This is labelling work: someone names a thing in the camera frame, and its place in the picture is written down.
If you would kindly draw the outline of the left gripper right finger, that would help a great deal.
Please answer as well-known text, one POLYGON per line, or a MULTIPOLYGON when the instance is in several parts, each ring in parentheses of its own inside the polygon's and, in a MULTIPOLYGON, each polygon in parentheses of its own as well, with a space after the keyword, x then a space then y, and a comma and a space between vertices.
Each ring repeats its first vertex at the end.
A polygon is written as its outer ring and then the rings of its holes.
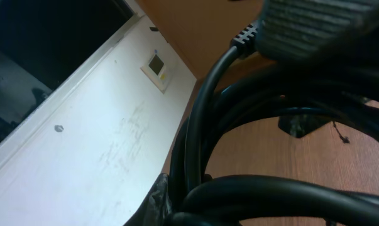
POLYGON ((269 0, 255 48, 278 62, 313 62, 379 27, 379 0, 269 0))

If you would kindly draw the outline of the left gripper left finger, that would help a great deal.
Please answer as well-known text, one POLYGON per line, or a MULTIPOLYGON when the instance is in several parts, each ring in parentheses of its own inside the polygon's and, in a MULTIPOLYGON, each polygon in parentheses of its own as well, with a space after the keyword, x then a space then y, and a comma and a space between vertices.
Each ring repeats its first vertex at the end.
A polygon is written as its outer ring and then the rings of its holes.
POLYGON ((124 226, 162 226, 172 212, 168 195, 168 175, 160 174, 143 202, 124 226))

